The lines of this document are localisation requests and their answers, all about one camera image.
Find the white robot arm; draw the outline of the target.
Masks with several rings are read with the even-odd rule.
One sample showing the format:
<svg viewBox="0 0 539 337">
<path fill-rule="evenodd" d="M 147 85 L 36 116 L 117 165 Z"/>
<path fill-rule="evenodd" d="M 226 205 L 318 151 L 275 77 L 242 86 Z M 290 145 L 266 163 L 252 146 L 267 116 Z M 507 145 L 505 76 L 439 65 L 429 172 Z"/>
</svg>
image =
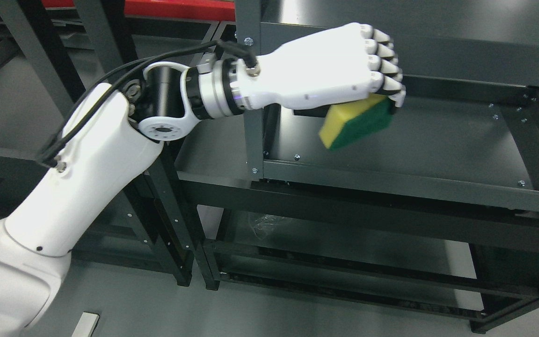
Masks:
<svg viewBox="0 0 539 337">
<path fill-rule="evenodd" d="M 223 85 L 231 71 L 243 75 L 252 68 L 258 75 L 254 56 L 235 65 L 216 61 L 192 68 L 169 62 L 169 57 L 135 60 L 101 77 L 73 107 L 62 136 L 39 156 L 38 163 L 48 168 L 43 179 L 0 219 L 0 337 L 17 337 L 43 316 L 68 273 L 72 249 L 90 224 L 152 165 L 165 141 L 185 137 L 199 123 L 190 86 L 203 82 L 206 118 L 228 117 L 249 107 L 233 100 L 230 87 Z M 121 87 L 138 74 L 152 82 L 155 70 L 180 71 L 185 114 L 150 117 L 133 128 Z"/>
</svg>

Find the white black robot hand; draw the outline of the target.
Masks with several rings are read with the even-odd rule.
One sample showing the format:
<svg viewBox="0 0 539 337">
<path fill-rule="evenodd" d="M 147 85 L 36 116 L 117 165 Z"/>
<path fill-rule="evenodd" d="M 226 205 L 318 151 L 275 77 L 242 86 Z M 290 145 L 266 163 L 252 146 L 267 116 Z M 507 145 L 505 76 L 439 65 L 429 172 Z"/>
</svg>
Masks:
<svg viewBox="0 0 539 337">
<path fill-rule="evenodd" d="M 300 37 L 266 55 L 248 45 L 227 45 L 237 57 L 228 65 L 221 117 L 279 104 L 292 110 L 383 95 L 401 108 L 403 74 L 391 37 L 374 26 L 351 22 Z"/>
</svg>

